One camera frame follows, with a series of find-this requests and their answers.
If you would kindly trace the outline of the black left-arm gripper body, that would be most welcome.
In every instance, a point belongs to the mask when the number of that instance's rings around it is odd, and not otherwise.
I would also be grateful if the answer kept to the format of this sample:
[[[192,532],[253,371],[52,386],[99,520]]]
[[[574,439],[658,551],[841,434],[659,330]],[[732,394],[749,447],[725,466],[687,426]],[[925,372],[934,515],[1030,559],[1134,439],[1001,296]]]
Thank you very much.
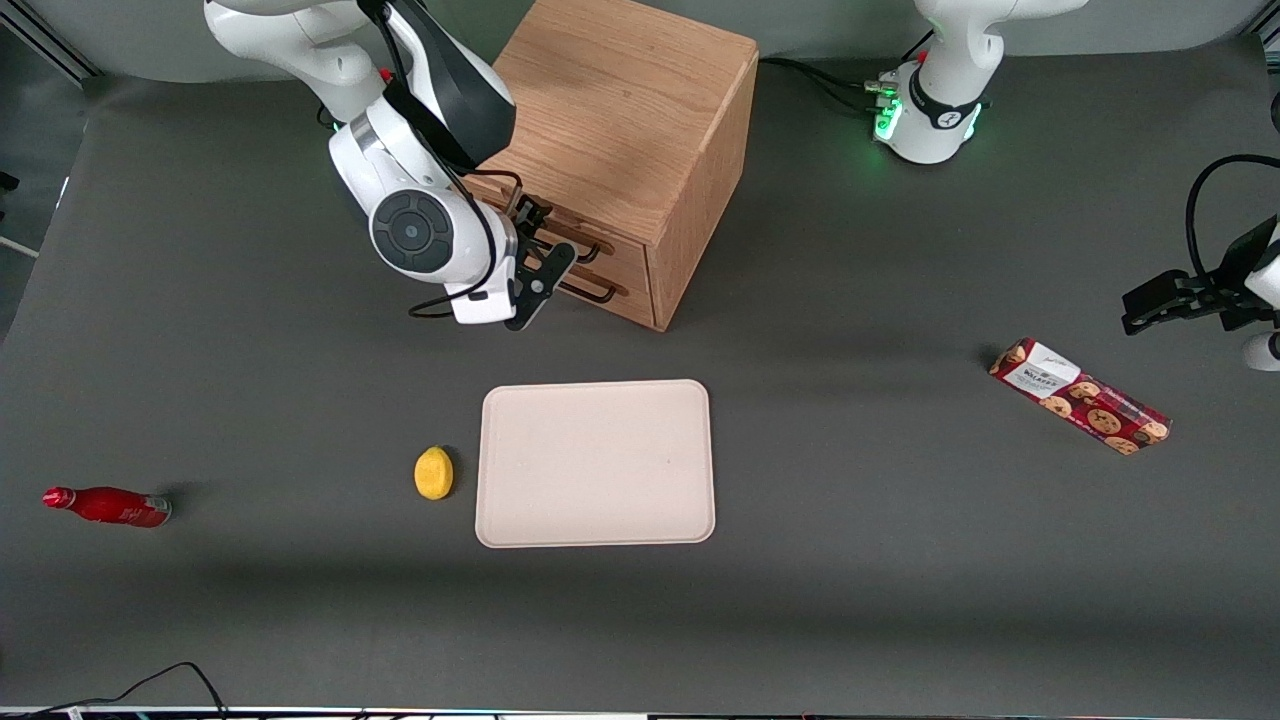
[[[1210,306],[1279,305],[1277,215],[1230,243],[1199,296]]]

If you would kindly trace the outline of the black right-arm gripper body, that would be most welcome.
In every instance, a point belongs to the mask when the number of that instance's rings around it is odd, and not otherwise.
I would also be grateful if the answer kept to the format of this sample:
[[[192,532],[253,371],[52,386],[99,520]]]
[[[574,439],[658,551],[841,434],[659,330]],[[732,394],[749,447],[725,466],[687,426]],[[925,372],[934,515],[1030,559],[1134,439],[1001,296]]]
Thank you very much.
[[[534,258],[535,250],[535,241],[517,242],[515,250],[515,273],[511,284],[513,315],[506,320],[507,323],[529,323],[532,316],[532,306],[536,299],[536,278],[535,270],[529,265],[529,260]]]

